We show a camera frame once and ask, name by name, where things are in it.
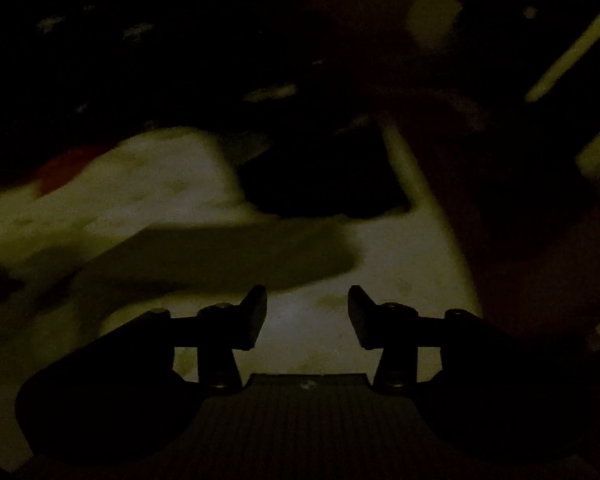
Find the dark polka-dot garment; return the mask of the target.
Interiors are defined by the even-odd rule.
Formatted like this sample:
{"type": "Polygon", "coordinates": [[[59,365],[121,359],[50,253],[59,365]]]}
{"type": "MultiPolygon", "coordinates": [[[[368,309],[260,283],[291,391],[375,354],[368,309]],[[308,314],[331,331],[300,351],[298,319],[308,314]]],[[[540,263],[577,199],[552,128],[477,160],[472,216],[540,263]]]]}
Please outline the dark polka-dot garment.
{"type": "Polygon", "coordinates": [[[178,285],[203,294],[286,290],[353,270],[358,251],[334,220],[151,226],[106,250],[87,283],[178,285]]]}

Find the small red object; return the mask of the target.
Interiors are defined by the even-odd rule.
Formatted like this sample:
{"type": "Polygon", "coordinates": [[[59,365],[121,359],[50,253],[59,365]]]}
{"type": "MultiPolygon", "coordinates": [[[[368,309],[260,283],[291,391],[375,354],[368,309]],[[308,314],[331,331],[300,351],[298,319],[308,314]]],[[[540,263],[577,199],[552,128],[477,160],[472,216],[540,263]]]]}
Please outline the small red object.
{"type": "Polygon", "coordinates": [[[73,180],[93,160],[100,155],[99,151],[91,148],[78,148],[55,157],[35,174],[39,196],[53,193],[73,180]]]}

